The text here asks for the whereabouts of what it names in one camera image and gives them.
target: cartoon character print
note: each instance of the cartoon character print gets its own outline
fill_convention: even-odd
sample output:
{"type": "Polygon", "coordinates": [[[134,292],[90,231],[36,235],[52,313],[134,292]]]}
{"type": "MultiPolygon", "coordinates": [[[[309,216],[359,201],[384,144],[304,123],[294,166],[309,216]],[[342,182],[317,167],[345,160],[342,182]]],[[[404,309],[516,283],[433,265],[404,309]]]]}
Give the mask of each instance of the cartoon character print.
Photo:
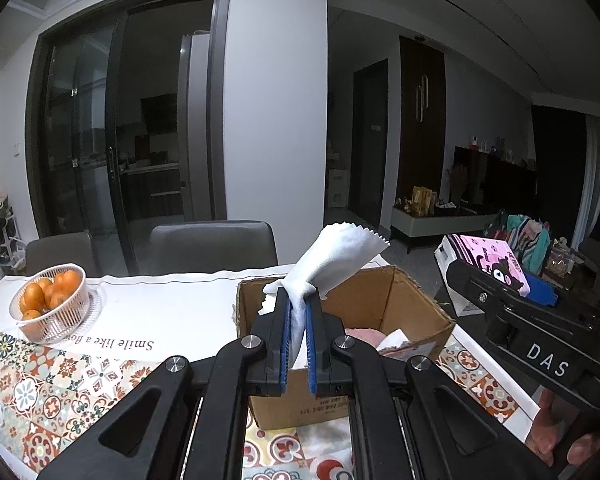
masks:
{"type": "Polygon", "coordinates": [[[498,258],[491,266],[489,266],[489,264],[486,264],[485,266],[482,265],[482,261],[485,260],[483,256],[478,256],[476,260],[481,270],[490,274],[499,282],[510,286],[516,292],[519,292],[524,285],[524,283],[512,275],[511,270],[509,269],[509,260],[506,258],[498,258]]]}

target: door handle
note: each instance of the door handle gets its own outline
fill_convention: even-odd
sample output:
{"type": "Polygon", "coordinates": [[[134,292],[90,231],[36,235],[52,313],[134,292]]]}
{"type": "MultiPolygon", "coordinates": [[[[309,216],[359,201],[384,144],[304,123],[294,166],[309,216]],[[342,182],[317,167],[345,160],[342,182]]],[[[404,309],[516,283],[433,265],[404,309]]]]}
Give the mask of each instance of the door handle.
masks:
{"type": "Polygon", "coordinates": [[[425,108],[429,108],[429,77],[427,74],[424,75],[424,88],[426,88],[427,97],[425,99],[425,108]]]}
{"type": "Polygon", "coordinates": [[[108,151],[108,159],[109,159],[109,174],[110,176],[113,177],[114,174],[114,157],[113,157],[113,148],[111,146],[109,146],[109,151],[108,151]]]}

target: white plastic basket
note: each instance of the white plastic basket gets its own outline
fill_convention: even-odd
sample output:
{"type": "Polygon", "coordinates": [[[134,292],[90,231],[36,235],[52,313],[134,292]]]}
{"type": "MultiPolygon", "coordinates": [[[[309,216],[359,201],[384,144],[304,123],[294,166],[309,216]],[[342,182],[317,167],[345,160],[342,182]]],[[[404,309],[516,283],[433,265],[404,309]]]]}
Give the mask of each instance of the white plastic basket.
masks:
{"type": "Polygon", "coordinates": [[[89,291],[86,285],[86,273],[82,267],[75,264],[65,264],[50,267],[37,273],[27,280],[18,293],[11,300],[9,314],[22,330],[22,333],[34,343],[47,344],[71,335],[79,326],[89,311],[89,291]],[[60,272],[75,270],[80,275],[78,289],[58,307],[36,319],[22,320],[20,311],[20,298],[29,283],[35,283],[41,278],[54,279],[60,272]]]}

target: dark doorway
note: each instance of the dark doorway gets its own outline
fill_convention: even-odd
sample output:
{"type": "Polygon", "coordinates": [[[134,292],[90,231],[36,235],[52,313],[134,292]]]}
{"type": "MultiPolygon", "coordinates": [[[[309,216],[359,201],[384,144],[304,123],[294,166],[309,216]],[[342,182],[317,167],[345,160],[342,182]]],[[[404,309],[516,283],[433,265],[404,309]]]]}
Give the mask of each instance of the dark doorway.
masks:
{"type": "Polygon", "coordinates": [[[551,236],[571,242],[576,227],[587,158],[584,114],[532,106],[538,162],[538,215],[551,236]]]}
{"type": "Polygon", "coordinates": [[[380,225],[389,99],[389,60],[353,75],[353,133],[349,208],[380,225]]]}

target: patterned tablecloth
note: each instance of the patterned tablecloth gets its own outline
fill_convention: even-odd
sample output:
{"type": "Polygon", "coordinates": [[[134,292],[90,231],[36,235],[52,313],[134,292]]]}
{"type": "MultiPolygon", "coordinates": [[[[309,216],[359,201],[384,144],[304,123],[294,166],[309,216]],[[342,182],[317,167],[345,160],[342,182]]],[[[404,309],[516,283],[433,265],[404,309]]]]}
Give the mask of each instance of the patterned tablecloth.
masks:
{"type": "MultiPolygon", "coordinates": [[[[74,354],[0,332],[0,444],[34,472],[28,478],[34,477],[157,365],[74,354]]],[[[516,412],[529,420],[453,336],[438,365],[500,422],[511,421],[516,412]]],[[[348,419],[264,431],[250,416],[242,477],[352,479],[348,419]]]]}

